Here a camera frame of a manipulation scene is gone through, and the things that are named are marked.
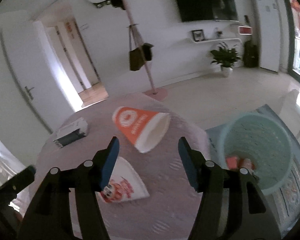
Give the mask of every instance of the circular logo on cup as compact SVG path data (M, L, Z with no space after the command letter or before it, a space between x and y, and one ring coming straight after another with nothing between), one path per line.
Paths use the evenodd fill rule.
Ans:
M129 127L130 125L133 124L137 116L138 114L136 111L133 110L123 111L119 116L119 123L123 127Z

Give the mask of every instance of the orange paper cup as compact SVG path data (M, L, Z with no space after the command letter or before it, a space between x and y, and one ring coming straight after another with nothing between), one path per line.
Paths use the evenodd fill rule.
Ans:
M170 114L120 106L114 111L112 121L139 152L146 153L167 132Z

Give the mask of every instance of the green leaves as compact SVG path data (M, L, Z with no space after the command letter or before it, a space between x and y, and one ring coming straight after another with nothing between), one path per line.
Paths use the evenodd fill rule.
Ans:
M213 55L212 63L220 64L222 67L232 67L235 62L240 60L239 53L236 50L236 46L229 49L225 42L219 43L218 50L211 50L210 53Z

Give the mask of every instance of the wooden floor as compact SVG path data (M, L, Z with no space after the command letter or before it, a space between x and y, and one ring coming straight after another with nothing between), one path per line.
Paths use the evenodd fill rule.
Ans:
M99 82L98 84L93 85L91 88L79 93L79 96L83 101L82 107L85 107L103 101L107 99L109 95L102 83Z

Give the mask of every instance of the brown bag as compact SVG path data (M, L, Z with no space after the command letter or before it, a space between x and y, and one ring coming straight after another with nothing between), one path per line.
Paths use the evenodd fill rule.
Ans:
M144 64L144 58L142 56L142 52L140 47L135 48L132 50L132 44L131 44L131 26L129 26L129 62L130 62L130 70L131 71L138 71Z

